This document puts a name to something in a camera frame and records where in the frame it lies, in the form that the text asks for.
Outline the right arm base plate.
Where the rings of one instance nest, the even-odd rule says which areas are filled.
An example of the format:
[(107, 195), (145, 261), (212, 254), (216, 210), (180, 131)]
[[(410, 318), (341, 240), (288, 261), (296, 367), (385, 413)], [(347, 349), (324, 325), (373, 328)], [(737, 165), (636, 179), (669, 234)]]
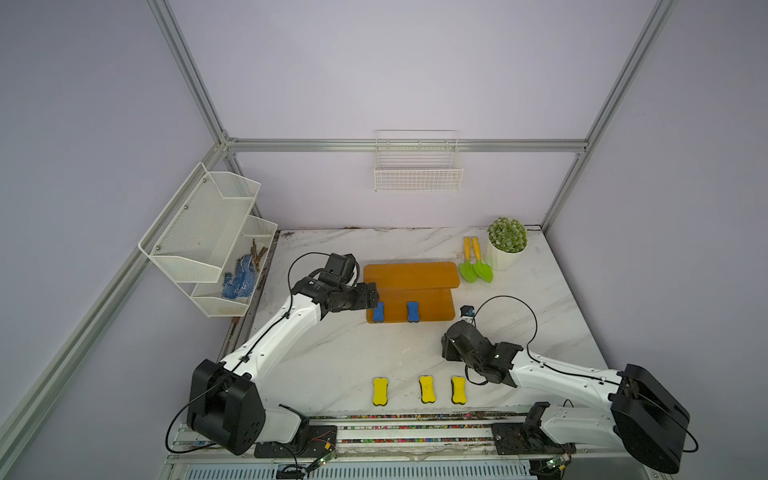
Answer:
[(491, 425), (492, 437), (498, 455), (573, 454), (573, 443), (559, 444), (541, 428), (542, 417), (549, 402), (536, 402), (522, 423), (501, 422)]

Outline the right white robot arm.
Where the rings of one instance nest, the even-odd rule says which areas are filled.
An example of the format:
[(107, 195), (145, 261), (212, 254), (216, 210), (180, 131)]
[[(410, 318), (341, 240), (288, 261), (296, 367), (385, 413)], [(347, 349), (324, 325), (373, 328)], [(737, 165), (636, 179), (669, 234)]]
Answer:
[(651, 469), (680, 471), (690, 414), (645, 368), (597, 370), (561, 362), (528, 346), (493, 343), (465, 320), (449, 327), (441, 348), (445, 360), (464, 363), (491, 384), (547, 392), (580, 405), (574, 425), (554, 413), (541, 417), (540, 429), (553, 442), (621, 446)]

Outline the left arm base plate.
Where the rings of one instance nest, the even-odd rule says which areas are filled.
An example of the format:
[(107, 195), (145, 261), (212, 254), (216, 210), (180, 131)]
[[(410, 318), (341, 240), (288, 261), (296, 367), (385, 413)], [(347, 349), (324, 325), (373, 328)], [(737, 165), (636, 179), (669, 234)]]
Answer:
[(288, 443), (256, 443), (254, 457), (261, 459), (315, 459), (327, 453), (337, 442), (335, 425), (308, 425), (300, 427)]

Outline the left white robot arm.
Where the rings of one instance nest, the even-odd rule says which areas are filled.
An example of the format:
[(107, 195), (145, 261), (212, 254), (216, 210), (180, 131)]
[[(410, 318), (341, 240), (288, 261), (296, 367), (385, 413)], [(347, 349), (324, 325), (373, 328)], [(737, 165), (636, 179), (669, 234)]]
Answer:
[(289, 443), (301, 429), (302, 414), (270, 407), (260, 390), (288, 350), (329, 313), (378, 306), (375, 283), (328, 286), (304, 279), (275, 316), (224, 359), (202, 361), (194, 370), (186, 425), (234, 455), (255, 443)]

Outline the yellow eraser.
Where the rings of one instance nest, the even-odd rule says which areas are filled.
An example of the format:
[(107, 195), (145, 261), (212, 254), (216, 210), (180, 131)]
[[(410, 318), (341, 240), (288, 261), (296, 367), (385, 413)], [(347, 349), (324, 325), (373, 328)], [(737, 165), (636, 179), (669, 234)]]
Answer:
[(420, 399), (423, 404), (433, 404), (436, 402), (434, 387), (434, 378), (430, 375), (419, 377)]
[(372, 404), (374, 406), (383, 407), (388, 404), (388, 387), (387, 378), (377, 377), (373, 379)]
[(454, 405), (465, 405), (467, 403), (466, 379), (461, 376), (451, 378), (451, 402)]

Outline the blue eraser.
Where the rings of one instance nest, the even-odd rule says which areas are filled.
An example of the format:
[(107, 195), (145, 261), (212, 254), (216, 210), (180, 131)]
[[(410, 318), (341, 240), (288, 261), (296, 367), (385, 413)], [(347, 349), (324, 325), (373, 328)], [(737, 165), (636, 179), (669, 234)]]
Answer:
[(421, 320), (419, 303), (417, 301), (407, 302), (407, 321), (409, 323), (418, 323)]
[(385, 321), (385, 304), (379, 302), (373, 310), (372, 321), (374, 323), (383, 323)]

